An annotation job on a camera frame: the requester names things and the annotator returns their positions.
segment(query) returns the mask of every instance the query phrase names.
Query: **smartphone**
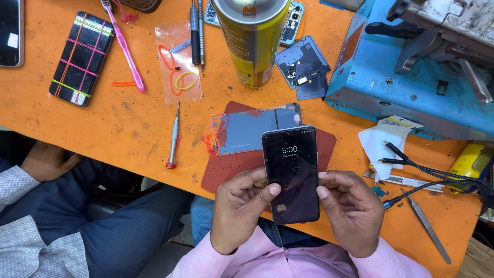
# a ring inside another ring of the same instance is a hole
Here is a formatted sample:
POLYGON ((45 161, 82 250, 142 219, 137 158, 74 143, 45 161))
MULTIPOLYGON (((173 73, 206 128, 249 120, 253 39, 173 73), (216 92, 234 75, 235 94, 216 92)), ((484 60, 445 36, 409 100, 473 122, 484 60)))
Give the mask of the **smartphone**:
POLYGON ((108 20, 78 12, 53 75, 50 94, 86 106, 114 36, 115 30, 108 20))
POLYGON ((24 65, 24 0, 0 0, 0 67, 24 65))
MULTIPOLYGON (((297 35, 298 26, 301 23, 302 14, 304 12, 304 4, 291 1, 290 7, 288 7, 287 20, 285 21, 285 27, 283 28, 280 43, 286 46, 290 46, 295 43, 295 37, 297 35)), ((219 19, 214 10, 212 0, 207 3, 204 12, 204 22, 207 24, 220 27, 219 19)))
POLYGON ((319 219, 316 194, 316 128, 301 126, 261 135, 268 184, 281 185, 281 193, 271 201, 277 225, 313 222, 319 219))

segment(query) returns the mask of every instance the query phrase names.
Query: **white tissue paper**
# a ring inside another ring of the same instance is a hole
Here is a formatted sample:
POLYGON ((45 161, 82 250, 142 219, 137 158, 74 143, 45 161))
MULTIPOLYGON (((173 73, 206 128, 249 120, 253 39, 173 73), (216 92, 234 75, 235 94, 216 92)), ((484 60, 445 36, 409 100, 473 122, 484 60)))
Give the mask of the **white tissue paper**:
POLYGON ((359 139, 370 163, 377 172, 376 178, 385 180, 389 178, 392 168, 402 169, 403 165, 382 163, 378 159, 396 158, 401 159, 394 154, 383 141, 393 143, 400 151, 405 147, 405 140, 411 131, 409 127, 396 125, 377 125, 364 131, 359 132, 359 139))

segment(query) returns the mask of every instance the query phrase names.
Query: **black screwdriver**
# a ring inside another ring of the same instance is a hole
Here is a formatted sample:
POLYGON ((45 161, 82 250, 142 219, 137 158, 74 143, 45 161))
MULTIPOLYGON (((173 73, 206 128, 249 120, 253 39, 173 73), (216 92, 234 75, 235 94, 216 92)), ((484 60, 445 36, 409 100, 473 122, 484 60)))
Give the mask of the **black screwdriver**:
POLYGON ((194 65, 201 64, 199 54, 199 27, 198 27, 198 11, 194 0, 192 0, 192 8, 190 8, 190 40, 192 43, 192 63, 194 65))

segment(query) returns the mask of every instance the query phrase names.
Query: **plastic bag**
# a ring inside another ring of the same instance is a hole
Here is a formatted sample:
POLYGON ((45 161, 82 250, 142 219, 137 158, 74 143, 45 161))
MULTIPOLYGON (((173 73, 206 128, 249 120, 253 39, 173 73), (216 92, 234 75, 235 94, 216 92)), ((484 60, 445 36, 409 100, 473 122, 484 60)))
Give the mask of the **plastic bag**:
POLYGON ((172 62, 170 52, 162 47, 158 48, 159 45, 162 45, 173 51, 175 47, 186 42, 187 39, 190 38, 190 21, 181 21, 174 26, 172 26, 171 24, 158 25, 155 27, 155 34, 158 59, 160 60, 161 78, 163 82, 163 95, 165 96, 165 102, 167 104, 176 104, 178 103, 178 101, 189 102, 200 100, 203 97, 203 92, 201 90, 199 67, 192 63, 192 47, 189 45, 184 49, 178 51, 177 53, 174 53, 174 64, 172 62), (169 69, 165 65, 163 58, 172 69, 169 69), (170 77, 172 70, 176 69, 177 67, 180 68, 178 69, 180 73, 175 71, 170 77), (181 87, 182 81, 180 79, 177 80, 177 77, 180 74, 188 71, 191 71, 194 74, 188 73, 183 75, 183 87, 181 87), (196 77, 197 81, 193 86, 186 90, 182 90, 180 94, 176 95, 180 92, 180 90, 177 89, 177 86, 179 88, 186 88, 195 81, 196 77))

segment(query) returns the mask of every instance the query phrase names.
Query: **fingernail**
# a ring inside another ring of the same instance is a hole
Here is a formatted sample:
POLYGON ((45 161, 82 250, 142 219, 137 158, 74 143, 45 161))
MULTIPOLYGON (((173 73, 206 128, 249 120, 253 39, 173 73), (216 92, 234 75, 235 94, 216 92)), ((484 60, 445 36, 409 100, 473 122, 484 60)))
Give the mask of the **fingernail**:
POLYGON ((324 199, 328 196, 328 192, 324 189, 324 186, 318 186, 316 188, 317 196, 319 196, 319 199, 324 199))
POLYGON ((269 193, 271 193, 271 195, 273 195, 273 196, 278 195, 280 193, 280 191, 281 190, 276 186, 272 186, 269 188, 269 193))

